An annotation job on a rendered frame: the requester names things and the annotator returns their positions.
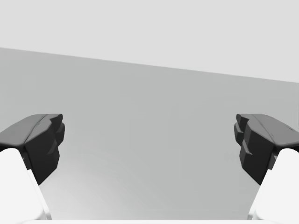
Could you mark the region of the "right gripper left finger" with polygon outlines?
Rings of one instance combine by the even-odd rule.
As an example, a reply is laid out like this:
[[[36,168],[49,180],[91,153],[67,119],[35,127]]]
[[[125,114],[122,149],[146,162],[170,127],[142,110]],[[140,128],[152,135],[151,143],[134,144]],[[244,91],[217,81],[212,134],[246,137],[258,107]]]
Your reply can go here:
[[[57,168],[62,114],[28,116],[0,132],[0,220],[51,220],[39,188]]]

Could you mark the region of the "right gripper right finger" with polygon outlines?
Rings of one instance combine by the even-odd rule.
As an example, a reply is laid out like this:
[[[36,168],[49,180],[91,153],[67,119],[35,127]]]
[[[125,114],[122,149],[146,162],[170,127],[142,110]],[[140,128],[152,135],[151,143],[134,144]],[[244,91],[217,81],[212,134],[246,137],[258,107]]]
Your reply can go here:
[[[237,114],[243,170],[260,186],[248,220],[299,220],[299,132],[265,114]]]

